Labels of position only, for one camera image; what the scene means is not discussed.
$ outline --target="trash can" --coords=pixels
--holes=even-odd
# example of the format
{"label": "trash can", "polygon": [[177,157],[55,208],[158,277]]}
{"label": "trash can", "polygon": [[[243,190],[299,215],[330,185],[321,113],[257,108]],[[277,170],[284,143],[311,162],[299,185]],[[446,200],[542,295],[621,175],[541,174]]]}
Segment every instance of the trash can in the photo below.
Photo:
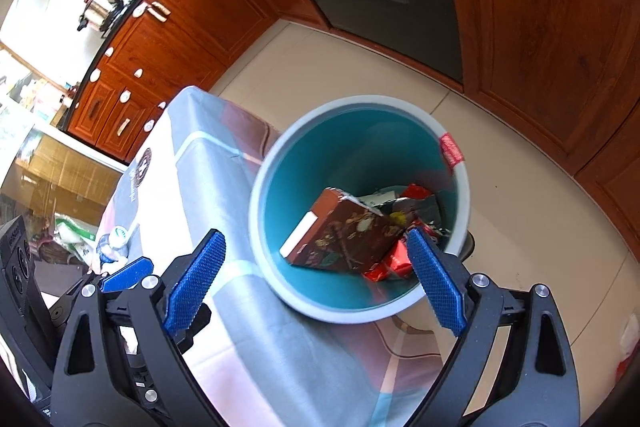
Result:
{"label": "trash can", "polygon": [[424,297],[414,276],[371,282],[360,274],[291,266],[280,254],[325,187],[354,196],[417,182],[438,200],[451,231],[443,250],[460,254],[469,222],[462,154],[444,128],[415,105],[387,96],[352,96],[300,118],[274,143],[258,171],[249,207],[255,260],[277,295],[331,323],[376,321]]}

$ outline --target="brown cardboard box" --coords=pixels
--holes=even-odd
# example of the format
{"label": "brown cardboard box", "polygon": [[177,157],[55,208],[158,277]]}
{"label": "brown cardboard box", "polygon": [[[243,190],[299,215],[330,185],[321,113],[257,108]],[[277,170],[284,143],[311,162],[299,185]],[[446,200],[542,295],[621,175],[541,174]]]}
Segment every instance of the brown cardboard box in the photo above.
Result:
{"label": "brown cardboard box", "polygon": [[326,188],[280,253],[297,266],[362,273],[385,256],[402,230],[350,194]]}

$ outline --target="table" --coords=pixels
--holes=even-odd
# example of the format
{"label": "table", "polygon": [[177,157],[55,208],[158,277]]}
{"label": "table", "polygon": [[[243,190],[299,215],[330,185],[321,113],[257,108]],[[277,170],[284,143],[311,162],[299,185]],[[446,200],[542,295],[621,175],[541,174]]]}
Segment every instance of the table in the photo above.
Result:
{"label": "table", "polygon": [[238,106],[184,89],[118,182],[98,237],[126,227],[129,261],[145,255],[161,275],[209,229],[225,235],[204,299],[211,320],[184,358],[232,427],[402,426],[442,368],[433,332],[398,317],[315,321],[280,301],[254,263],[249,198],[277,137]]}

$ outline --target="red tag on rim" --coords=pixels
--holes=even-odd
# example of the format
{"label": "red tag on rim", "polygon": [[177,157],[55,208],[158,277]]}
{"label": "red tag on rim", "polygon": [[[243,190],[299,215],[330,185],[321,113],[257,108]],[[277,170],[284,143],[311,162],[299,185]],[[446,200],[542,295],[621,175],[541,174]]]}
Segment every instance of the red tag on rim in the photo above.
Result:
{"label": "red tag on rim", "polygon": [[443,134],[440,138],[440,150],[442,151],[444,159],[446,159],[449,167],[451,168],[465,160],[460,148],[456,145],[448,132]]}

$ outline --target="blue textured pad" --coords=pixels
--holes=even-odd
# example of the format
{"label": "blue textured pad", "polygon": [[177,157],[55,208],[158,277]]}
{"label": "blue textured pad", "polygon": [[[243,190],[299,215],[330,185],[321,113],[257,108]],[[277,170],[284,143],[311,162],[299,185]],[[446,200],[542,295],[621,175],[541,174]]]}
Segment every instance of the blue textured pad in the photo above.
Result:
{"label": "blue textured pad", "polygon": [[406,234],[406,250],[440,325],[459,337],[466,327],[462,295],[417,229]]}
{"label": "blue textured pad", "polygon": [[138,282],[154,271],[154,264],[148,257],[138,257],[135,261],[120,268],[116,273],[102,280],[100,289],[103,292],[118,292],[138,284]]}
{"label": "blue textured pad", "polygon": [[169,295],[164,329],[174,336],[191,326],[207,291],[225,261],[225,236],[216,232],[200,250]]}

